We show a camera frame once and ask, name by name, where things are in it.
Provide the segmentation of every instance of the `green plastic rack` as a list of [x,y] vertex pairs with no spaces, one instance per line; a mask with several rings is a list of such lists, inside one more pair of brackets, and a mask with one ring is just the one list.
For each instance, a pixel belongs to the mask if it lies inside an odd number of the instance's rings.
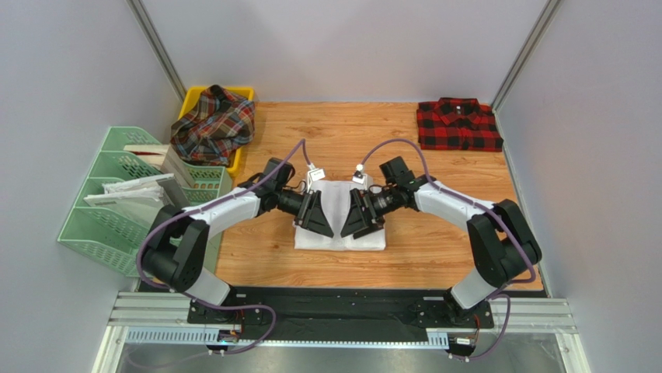
[[[59,243],[68,248],[130,277],[138,275],[135,258],[149,227],[139,225],[107,208],[90,207],[83,197],[103,193],[104,183],[160,174],[136,155],[123,151],[125,145],[146,144],[160,142],[139,127],[111,127],[108,130],[103,146],[57,238]],[[186,167],[195,180],[194,188],[183,188],[192,206],[218,198],[232,189],[232,180],[225,167]],[[216,268],[221,235],[219,233],[207,244],[204,267],[211,272]]]

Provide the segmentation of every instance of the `metal frame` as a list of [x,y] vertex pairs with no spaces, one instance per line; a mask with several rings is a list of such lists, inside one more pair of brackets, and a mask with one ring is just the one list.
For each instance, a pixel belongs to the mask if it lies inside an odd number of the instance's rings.
[[515,79],[517,79],[520,71],[522,68],[524,68],[524,65],[531,57],[531,53],[533,53],[533,50],[542,39],[542,35],[545,33],[545,30],[547,30],[547,26],[549,26],[549,24],[552,22],[552,19],[554,18],[554,15],[556,14],[556,11],[559,9],[559,6],[562,2],[563,0],[548,0],[545,4],[545,8],[542,9],[538,20],[535,21],[533,29],[528,34],[528,37],[524,42],[520,53],[517,55],[515,62],[510,67],[510,71],[508,71],[506,78],[504,79],[503,83],[501,83],[499,91],[497,91],[496,96],[494,96],[494,101],[492,101],[492,108],[495,112],[498,112],[499,108],[501,108],[501,105],[506,99],[506,96],[508,96],[510,88],[512,88],[513,84],[515,83]]
[[159,63],[163,68],[163,72],[165,72],[170,84],[172,84],[172,87],[175,89],[175,93],[179,97],[179,100],[183,102],[184,97],[186,97],[186,86],[184,86],[182,79],[179,77],[179,74],[177,74],[175,65],[172,64],[168,52],[166,51],[166,47],[163,46],[161,38],[159,38],[159,34],[154,27],[154,23],[152,23],[152,20],[149,18],[145,4],[143,4],[142,0],[127,0],[127,4],[134,13],[142,31],[145,33],[149,45],[152,46],[152,50],[154,51],[156,58],[158,58]]
[[[559,341],[563,362],[568,372],[590,371],[582,349],[577,327],[565,299],[512,298],[507,333],[552,333]],[[505,318],[504,299],[490,301],[495,329],[481,333],[499,333]],[[223,345],[216,336],[220,329],[231,330],[230,324],[192,325],[186,322],[190,299],[177,293],[120,292],[110,313],[108,327],[94,364],[94,373],[114,373],[121,361],[125,343]],[[449,333],[472,332],[473,329],[427,328],[427,342],[329,342],[319,340],[269,340],[272,347],[340,347],[428,349],[448,348]],[[252,340],[240,340],[233,346],[245,346]]]

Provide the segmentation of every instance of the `clothing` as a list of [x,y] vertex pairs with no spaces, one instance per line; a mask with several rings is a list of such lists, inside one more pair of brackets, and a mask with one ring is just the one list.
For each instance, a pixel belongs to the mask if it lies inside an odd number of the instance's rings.
[[213,85],[171,126],[170,143],[188,163],[227,166],[232,151],[253,139],[254,117],[253,101]]
[[477,99],[419,103],[416,123],[421,149],[501,152],[503,147],[492,108]]

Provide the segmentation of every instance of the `folded shirt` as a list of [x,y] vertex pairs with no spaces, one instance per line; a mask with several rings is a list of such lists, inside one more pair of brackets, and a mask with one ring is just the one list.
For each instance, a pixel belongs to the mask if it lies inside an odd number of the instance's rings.
[[501,152],[503,147],[492,108],[477,99],[419,103],[416,123],[421,149]]

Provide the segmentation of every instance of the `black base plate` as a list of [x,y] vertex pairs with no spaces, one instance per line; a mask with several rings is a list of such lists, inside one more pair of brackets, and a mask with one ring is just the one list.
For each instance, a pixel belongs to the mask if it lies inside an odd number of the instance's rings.
[[[324,340],[338,342],[422,342],[425,328],[476,327],[473,317],[451,324],[443,309],[442,290],[378,290],[333,288],[237,287],[237,297],[224,305],[269,305],[276,311],[277,325],[269,340]],[[188,323],[209,324],[234,319],[232,314],[191,304]],[[490,305],[484,302],[476,315],[481,329],[494,327]],[[245,311],[246,339],[256,339],[271,322],[269,312]]]

